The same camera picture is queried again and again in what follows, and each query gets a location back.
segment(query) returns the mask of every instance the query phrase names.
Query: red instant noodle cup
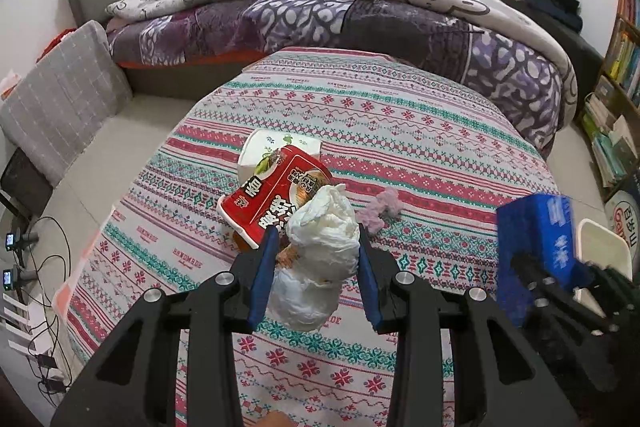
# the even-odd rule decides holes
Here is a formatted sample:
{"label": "red instant noodle cup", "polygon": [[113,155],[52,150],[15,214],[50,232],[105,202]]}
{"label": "red instant noodle cup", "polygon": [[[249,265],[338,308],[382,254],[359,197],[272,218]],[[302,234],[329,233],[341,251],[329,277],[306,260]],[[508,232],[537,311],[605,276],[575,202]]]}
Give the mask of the red instant noodle cup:
{"label": "red instant noodle cup", "polygon": [[322,162],[292,145],[271,153],[268,162],[266,171],[218,200],[218,213],[252,248],[258,248],[269,225],[282,231],[318,188],[332,182]]}

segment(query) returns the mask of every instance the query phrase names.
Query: pink fuzzy toy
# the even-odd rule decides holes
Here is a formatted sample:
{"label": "pink fuzzy toy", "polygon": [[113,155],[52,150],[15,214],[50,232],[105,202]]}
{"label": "pink fuzzy toy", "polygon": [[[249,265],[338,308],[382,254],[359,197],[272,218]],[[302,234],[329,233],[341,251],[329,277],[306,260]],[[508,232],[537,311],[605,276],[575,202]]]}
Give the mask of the pink fuzzy toy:
{"label": "pink fuzzy toy", "polygon": [[389,217],[398,217],[403,207],[398,191],[387,188],[380,192],[375,200],[356,211],[356,220],[364,225],[370,235],[376,235],[385,227],[385,222],[380,216],[386,212]]}

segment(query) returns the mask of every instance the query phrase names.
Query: electronic device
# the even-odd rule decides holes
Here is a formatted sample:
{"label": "electronic device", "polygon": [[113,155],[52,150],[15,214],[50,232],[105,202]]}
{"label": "electronic device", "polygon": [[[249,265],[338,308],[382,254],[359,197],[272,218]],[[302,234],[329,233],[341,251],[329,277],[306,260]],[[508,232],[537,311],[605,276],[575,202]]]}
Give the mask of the electronic device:
{"label": "electronic device", "polygon": [[29,244],[37,243],[39,240],[36,232],[22,233],[20,229],[9,232],[4,238],[4,247],[9,251],[22,251]]}
{"label": "electronic device", "polygon": [[6,248],[6,251],[12,251],[14,249],[14,245],[15,245],[15,233],[10,232],[6,235],[6,238],[4,240],[4,247]]}
{"label": "electronic device", "polygon": [[21,288],[37,279],[36,270],[24,270],[17,264],[14,264],[12,268],[2,270],[2,288],[6,292]]}
{"label": "electronic device", "polygon": [[11,269],[2,270],[2,288],[6,292],[14,289],[14,274]]}

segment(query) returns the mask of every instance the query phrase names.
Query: red fabric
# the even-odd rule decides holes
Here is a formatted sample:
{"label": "red fabric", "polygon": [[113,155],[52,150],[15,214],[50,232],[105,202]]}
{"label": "red fabric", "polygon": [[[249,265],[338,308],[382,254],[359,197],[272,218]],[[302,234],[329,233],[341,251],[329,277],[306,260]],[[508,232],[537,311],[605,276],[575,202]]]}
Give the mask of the red fabric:
{"label": "red fabric", "polygon": [[180,66],[194,66],[201,64],[229,64],[230,62],[257,62],[266,57],[267,54],[254,50],[228,52],[222,55],[216,55],[215,57],[202,57],[193,58],[184,64],[178,64],[177,66],[147,66],[146,64],[139,64],[137,62],[118,62],[121,68],[126,70],[154,70],[158,68],[175,68]]}
{"label": "red fabric", "polygon": [[44,48],[44,51],[42,52],[42,55],[40,55],[40,57],[38,58],[38,60],[36,60],[36,64],[38,62],[40,62],[44,56],[49,53],[53,48],[55,48],[58,44],[60,44],[60,41],[62,40],[62,37],[64,37],[65,35],[72,33],[74,31],[76,31],[77,28],[68,28],[66,30],[63,30],[62,33],[60,33],[60,35],[58,35],[55,39],[53,39],[49,45]]}

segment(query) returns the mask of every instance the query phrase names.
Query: patterned bedsheet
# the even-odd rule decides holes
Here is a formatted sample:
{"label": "patterned bedsheet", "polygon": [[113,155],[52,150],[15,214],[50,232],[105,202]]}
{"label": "patterned bedsheet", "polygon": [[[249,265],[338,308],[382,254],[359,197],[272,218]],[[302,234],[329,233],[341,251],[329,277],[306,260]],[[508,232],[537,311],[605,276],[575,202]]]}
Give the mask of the patterned bedsheet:
{"label": "patterned bedsheet", "polygon": [[[536,150],[466,87],[385,55],[276,52],[196,104],[116,204],[66,314],[81,359],[146,289],[189,290],[230,265],[237,250],[216,201],[237,186],[239,152],[257,127],[321,139],[322,161],[356,207],[395,187],[405,210],[373,244],[440,289],[495,290],[496,207],[557,190]],[[452,426],[453,363],[442,335],[444,424]],[[185,334],[178,425],[188,418],[187,345]],[[273,409],[300,427],[385,425],[396,338],[372,331],[355,280],[320,331],[265,319],[234,345],[247,425]]]}
{"label": "patterned bedsheet", "polygon": [[109,34],[128,67],[170,66],[286,46],[392,55],[479,92],[546,155],[564,119],[558,68],[528,46],[453,15],[386,0],[233,0]]}

